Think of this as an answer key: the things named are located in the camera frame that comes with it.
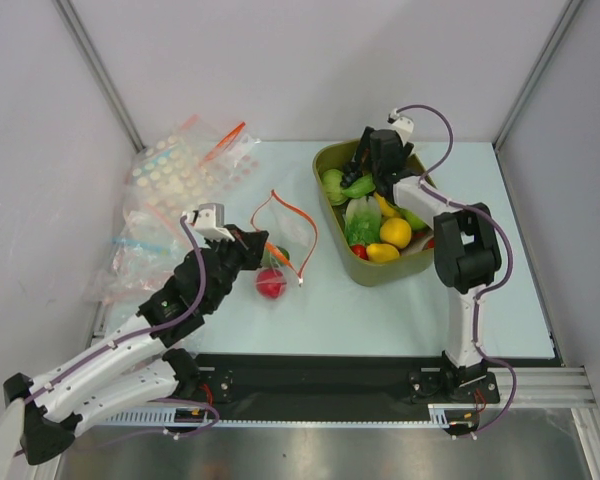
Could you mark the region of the olive green plastic bin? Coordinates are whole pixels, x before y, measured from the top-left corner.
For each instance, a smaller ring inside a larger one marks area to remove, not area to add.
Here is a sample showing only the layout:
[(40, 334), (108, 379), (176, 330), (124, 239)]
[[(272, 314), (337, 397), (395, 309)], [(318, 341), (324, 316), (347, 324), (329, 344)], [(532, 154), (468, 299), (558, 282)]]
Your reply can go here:
[(318, 184), (318, 200), (323, 217), (346, 274), (356, 283), (366, 287), (374, 287), (398, 279), (416, 275), (433, 264), (434, 250), (426, 247), (433, 237), (432, 231), (424, 231), (418, 239), (412, 241), (407, 251), (397, 260), (387, 263), (373, 263), (356, 256), (349, 248), (344, 235), (344, 206), (332, 207), (321, 186), (321, 175), (332, 168), (341, 168), (354, 156), (358, 140), (328, 145), (314, 157), (312, 168)]

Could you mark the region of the red-green toy mango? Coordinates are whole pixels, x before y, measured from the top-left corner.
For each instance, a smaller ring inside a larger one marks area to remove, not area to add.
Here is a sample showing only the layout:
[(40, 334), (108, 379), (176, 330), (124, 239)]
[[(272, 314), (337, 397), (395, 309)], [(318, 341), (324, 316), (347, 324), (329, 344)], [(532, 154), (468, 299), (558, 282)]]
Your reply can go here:
[(291, 267), (288, 251), (271, 243), (265, 245), (261, 266), (267, 268)]

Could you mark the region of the red toy apple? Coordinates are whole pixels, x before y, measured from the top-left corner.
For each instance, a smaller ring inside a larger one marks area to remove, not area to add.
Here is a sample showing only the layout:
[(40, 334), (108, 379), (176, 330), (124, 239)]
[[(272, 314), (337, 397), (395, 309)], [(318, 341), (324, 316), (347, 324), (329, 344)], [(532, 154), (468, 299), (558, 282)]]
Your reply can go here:
[(257, 274), (255, 286), (261, 296), (275, 300), (285, 293), (287, 281), (281, 270), (265, 268), (261, 269)]

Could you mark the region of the clear orange-zipper bag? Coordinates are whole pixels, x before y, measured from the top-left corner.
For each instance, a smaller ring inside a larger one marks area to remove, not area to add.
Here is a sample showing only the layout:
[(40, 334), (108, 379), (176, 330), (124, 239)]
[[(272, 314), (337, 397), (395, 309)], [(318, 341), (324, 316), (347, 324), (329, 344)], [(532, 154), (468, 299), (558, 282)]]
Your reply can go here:
[(318, 243), (318, 228), (312, 217), (271, 190), (251, 215), (250, 225), (256, 231), (269, 233), (267, 243), (288, 251), (291, 267), (276, 269), (283, 272), (287, 282), (301, 287)]

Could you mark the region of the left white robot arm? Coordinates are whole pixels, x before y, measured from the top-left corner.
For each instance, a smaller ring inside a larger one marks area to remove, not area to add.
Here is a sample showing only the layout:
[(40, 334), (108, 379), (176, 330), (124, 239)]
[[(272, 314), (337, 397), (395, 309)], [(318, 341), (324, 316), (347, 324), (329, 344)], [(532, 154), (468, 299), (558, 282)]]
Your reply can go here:
[(50, 372), (18, 373), (3, 384), (6, 402), (22, 399), (20, 454), (43, 464), (94, 424), (152, 401), (190, 401), (200, 388), (193, 356), (179, 342), (203, 327), (242, 271), (255, 271), (267, 231), (229, 225), (229, 240), (195, 246), (164, 286), (113, 334)]

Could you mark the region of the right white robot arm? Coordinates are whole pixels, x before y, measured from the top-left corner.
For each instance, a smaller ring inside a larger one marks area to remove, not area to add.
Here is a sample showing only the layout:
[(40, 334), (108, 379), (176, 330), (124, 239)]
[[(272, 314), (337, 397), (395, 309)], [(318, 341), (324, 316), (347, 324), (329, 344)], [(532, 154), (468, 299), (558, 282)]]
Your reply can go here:
[(501, 268), (502, 257), (489, 208), (452, 201), (407, 166), (407, 131), (367, 127), (354, 155), (355, 166), (372, 175), (374, 186), (394, 205), (411, 210), (433, 231), (434, 267), (447, 288), (449, 330), (436, 387), (417, 396), (466, 403), (487, 381), (481, 348), (481, 300)]

